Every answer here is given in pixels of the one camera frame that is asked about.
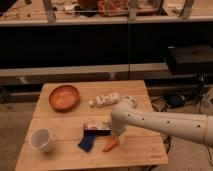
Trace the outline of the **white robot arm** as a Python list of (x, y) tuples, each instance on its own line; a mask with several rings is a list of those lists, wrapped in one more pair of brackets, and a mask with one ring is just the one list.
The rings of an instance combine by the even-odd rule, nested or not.
[(213, 148), (213, 116), (169, 112), (145, 112), (136, 100), (124, 96), (111, 111), (110, 128), (120, 136), (126, 126), (135, 126), (175, 136)]

